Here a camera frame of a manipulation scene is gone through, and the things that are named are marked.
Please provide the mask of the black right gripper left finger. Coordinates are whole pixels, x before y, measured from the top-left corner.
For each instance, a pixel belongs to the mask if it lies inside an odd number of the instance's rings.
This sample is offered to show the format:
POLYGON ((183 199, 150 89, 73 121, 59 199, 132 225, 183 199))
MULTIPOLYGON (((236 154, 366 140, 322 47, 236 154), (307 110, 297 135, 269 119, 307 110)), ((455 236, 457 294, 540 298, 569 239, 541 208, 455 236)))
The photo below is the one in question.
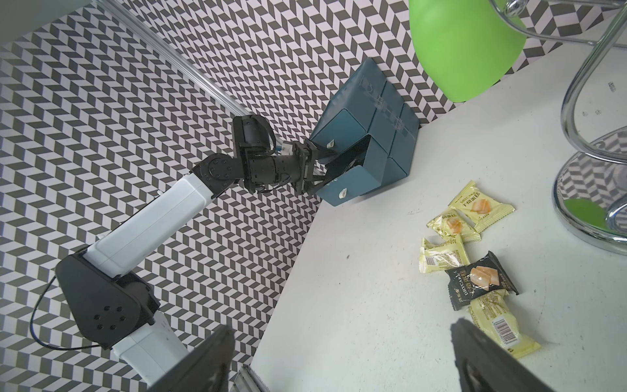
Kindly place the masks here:
POLYGON ((148 391, 227 391, 234 344, 234 330, 221 325, 148 391))

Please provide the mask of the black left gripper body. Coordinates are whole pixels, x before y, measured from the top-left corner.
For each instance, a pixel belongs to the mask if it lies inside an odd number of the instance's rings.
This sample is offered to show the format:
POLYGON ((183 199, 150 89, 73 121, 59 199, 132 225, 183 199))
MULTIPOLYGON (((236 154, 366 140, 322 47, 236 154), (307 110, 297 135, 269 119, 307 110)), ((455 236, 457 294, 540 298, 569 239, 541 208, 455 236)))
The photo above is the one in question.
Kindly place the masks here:
POLYGON ((292 181, 296 195, 311 194, 325 180, 325 174, 316 170, 316 164, 326 154, 326 148, 307 139, 293 143, 293 155, 297 159, 299 178, 292 181))

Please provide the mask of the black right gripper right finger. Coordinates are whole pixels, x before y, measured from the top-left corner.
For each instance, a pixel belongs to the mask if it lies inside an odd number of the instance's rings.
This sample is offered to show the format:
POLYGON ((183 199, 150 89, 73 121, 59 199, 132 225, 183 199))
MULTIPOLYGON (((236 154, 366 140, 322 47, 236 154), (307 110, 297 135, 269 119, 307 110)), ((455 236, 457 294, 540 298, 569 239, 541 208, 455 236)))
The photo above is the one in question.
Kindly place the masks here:
POLYGON ((469 320, 457 320, 451 333, 463 392, 551 390, 469 320))

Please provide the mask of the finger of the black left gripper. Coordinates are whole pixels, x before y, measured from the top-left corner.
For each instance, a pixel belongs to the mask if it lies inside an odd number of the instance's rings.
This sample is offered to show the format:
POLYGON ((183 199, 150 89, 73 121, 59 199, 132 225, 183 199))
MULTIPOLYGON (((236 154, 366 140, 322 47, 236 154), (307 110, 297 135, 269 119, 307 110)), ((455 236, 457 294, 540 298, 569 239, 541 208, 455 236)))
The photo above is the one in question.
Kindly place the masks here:
POLYGON ((348 150, 338 155, 330 163, 325 165, 326 173, 323 181, 315 186, 315 192, 334 181, 342 174, 355 166, 362 166, 367 154, 367 149, 372 141, 371 136, 365 136, 348 150))

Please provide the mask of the dark teal drawer box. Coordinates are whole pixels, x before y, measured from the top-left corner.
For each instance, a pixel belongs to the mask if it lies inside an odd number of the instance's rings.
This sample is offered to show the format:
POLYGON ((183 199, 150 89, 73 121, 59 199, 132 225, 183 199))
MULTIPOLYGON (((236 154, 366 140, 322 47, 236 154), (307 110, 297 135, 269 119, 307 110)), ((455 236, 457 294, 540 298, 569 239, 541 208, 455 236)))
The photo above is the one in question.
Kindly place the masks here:
POLYGON ((407 177, 420 121, 372 58, 364 60, 331 98, 310 140, 333 152, 324 166, 365 136, 372 141, 355 166, 315 194, 332 206, 407 177))

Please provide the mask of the pale yellow cookie packet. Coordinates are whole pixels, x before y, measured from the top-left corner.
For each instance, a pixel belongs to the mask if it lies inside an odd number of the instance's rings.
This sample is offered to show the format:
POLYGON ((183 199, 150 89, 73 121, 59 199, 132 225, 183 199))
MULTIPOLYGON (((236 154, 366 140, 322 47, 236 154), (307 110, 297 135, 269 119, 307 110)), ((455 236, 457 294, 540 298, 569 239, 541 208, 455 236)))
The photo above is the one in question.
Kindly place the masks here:
POLYGON ((514 358, 521 359, 541 345, 519 329, 519 323, 506 304, 509 293, 494 290, 470 302, 469 313, 474 325, 514 358))

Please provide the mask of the black cookie packet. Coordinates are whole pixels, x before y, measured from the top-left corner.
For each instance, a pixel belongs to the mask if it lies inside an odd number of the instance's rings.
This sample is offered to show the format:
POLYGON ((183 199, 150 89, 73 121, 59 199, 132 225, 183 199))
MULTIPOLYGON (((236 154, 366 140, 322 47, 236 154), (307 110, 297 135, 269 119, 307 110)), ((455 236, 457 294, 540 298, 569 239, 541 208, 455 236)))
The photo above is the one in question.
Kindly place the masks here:
POLYGON ((519 295, 519 290, 501 261, 491 251, 475 263, 448 269, 445 273, 449 277, 447 289, 455 311, 465 308, 472 300, 492 291, 504 289, 519 295))

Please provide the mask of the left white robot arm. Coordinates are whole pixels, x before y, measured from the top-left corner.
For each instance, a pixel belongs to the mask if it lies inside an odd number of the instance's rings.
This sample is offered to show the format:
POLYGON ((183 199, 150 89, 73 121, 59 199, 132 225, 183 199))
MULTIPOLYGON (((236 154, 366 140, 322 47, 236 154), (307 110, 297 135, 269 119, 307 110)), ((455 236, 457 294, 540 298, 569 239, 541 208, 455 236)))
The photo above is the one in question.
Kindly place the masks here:
POLYGON ((113 351, 151 386, 171 380, 192 355, 135 268, 227 189, 242 185, 266 193, 289 185, 297 194, 313 194, 331 181, 330 174, 315 172, 316 162, 350 163, 369 142, 362 137, 345 152, 334 141, 279 143, 266 119, 255 114, 235 117, 232 129, 232 155, 208 155, 164 194, 55 269, 54 282, 80 333, 91 346, 113 351))

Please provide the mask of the yellow cookie packet small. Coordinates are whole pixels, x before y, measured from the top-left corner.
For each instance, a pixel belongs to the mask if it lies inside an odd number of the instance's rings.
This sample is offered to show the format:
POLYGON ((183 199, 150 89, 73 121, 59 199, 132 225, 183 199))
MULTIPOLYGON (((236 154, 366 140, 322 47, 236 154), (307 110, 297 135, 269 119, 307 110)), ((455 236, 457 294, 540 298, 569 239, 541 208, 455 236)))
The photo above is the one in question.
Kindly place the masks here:
POLYGON ((453 235, 444 243, 434 244, 427 238, 421 241, 419 270, 422 274, 450 270, 470 265, 461 235, 453 235))

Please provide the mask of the yellow cookie packet middle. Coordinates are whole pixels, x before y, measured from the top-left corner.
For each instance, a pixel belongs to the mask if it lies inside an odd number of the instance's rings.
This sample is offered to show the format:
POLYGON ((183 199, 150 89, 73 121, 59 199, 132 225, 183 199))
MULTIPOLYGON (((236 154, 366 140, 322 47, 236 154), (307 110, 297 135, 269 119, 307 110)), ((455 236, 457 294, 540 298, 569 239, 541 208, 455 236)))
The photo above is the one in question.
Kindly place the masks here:
POLYGON ((464 220, 457 210, 448 208, 437 217, 431 219, 427 225, 443 239, 460 235, 464 243, 478 242, 481 235, 464 220))

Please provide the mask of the yellow cookie packet top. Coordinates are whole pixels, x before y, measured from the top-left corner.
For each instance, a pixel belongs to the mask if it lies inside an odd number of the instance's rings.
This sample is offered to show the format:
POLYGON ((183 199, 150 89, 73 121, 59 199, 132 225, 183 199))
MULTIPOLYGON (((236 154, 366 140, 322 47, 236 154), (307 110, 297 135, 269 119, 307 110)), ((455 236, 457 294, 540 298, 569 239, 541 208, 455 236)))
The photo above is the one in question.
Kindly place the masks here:
POLYGON ((496 222, 515 212, 513 205, 503 204, 483 193, 474 181, 470 181, 448 206, 468 217, 478 233, 483 233, 496 222))

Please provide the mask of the green plastic goblet cup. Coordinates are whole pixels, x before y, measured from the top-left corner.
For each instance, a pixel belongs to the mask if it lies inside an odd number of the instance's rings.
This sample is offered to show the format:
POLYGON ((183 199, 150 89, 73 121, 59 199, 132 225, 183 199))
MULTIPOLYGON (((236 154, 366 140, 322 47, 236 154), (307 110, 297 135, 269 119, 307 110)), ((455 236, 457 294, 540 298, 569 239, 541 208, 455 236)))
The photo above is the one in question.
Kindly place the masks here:
POLYGON ((409 22, 417 59, 454 103, 498 82, 527 41, 485 0, 411 0, 409 22))

